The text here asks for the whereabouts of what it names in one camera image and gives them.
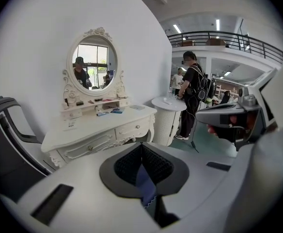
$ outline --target small shelf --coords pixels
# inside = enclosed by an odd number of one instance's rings
[[[100,104],[104,104],[104,103],[113,103],[113,102],[127,101],[127,100],[129,100],[129,98],[126,98],[126,99],[113,99],[112,101],[98,101],[98,102],[93,101],[94,103],[85,102],[84,105],[69,107],[66,110],[61,109],[61,112],[74,111],[74,110],[77,110],[77,109],[85,109],[85,108],[89,108],[89,107],[100,105]]]

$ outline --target black metal railing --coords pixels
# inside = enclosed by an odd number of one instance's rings
[[[206,43],[211,38],[223,40],[226,48],[252,53],[280,64],[283,63],[283,51],[247,35],[222,31],[195,31],[168,36],[173,48],[211,45],[211,43]]]

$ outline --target cap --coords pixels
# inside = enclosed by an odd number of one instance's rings
[[[82,57],[77,57],[76,58],[76,64],[84,64],[83,58]]]

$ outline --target cable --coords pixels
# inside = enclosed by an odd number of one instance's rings
[[[242,130],[246,130],[244,127],[242,126],[231,126],[230,129],[242,129]]]
[[[195,129],[196,129],[196,125],[198,124],[198,121],[196,120],[196,118],[194,117],[194,119],[195,119],[195,127],[194,127],[194,130],[193,130],[193,132],[192,132],[192,140],[191,140],[191,145],[192,145],[192,147],[195,149],[195,151],[197,151],[198,152],[198,150],[196,149],[196,147],[195,147],[195,144],[194,144],[194,141],[193,141],[193,138],[194,138],[194,132],[195,132]]]

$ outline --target drawer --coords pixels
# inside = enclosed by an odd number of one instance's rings
[[[142,137],[147,134],[150,125],[150,116],[116,128],[117,140],[128,137]]]
[[[110,130],[92,136],[82,142],[73,144],[69,147],[57,149],[61,157],[68,163],[79,157],[97,152],[104,146],[110,145],[116,140],[115,131]]]

